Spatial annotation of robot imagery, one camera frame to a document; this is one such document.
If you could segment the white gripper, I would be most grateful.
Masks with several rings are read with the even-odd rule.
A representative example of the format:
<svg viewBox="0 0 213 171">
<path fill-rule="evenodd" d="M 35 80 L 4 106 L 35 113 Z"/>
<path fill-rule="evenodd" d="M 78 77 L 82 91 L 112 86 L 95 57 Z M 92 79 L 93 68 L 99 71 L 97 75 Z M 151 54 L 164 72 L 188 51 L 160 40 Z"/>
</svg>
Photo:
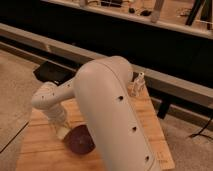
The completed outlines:
<svg viewBox="0 0 213 171">
<path fill-rule="evenodd" d="M 47 116 L 49 122 L 53 125 L 56 131 L 59 131 L 62 128 L 70 128 L 67 121 L 67 111 L 61 104 L 56 104 L 50 109 L 45 110 L 44 114 Z"/>
</svg>

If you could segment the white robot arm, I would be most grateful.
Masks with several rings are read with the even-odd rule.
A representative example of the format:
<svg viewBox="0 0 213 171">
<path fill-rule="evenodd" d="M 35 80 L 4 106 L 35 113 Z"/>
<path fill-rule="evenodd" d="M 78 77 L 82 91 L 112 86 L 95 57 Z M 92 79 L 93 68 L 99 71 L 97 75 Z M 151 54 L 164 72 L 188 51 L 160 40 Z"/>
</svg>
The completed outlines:
<svg viewBox="0 0 213 171">
<path fill-rule="evenodd" d="M 44 83 L 32 105 L 49 120 L 63 122 L 61 103 L 74 98 L 107 171 L 162 171 L 127 91 L 132 77 L 123 57 L 92 60 L 59 86 Z"/>
</svg>

